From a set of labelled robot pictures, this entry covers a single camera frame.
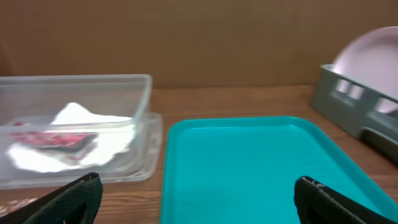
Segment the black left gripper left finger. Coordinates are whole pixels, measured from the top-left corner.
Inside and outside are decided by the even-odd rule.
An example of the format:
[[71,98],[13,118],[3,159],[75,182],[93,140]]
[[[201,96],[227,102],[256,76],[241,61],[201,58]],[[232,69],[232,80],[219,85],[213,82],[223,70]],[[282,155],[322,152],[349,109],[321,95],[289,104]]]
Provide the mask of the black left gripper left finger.
[[103,184],[91,172],[1,217],[1,224],[93,224]]

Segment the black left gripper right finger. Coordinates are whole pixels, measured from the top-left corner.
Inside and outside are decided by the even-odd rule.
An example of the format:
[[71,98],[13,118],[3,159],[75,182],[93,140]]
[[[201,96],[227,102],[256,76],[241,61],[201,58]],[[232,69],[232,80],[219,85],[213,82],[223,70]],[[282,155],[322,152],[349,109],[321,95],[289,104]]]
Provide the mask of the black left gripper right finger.
[[309,176],[296,180],[294,204],[301,224],[397,224]]

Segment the red snack wrapper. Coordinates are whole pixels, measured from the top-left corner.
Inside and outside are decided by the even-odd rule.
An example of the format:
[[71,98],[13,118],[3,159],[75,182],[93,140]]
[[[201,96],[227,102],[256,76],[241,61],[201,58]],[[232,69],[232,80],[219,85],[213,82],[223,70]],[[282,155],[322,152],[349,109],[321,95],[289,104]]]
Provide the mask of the red snack wrapper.
[[43,151],[77,153],[98,138],[96,133],[24,132],[9,134],[16,142]]

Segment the pink plate with rice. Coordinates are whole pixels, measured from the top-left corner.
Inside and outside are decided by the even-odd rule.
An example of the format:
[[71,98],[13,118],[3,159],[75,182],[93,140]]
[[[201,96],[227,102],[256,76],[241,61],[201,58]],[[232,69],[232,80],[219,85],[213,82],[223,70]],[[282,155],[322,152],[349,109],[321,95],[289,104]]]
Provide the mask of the pink plate with rice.
[[365,89],[397,98],[397,27],[372,30],[348,44],[332,71],[342,76],[335,90],[358,100]]

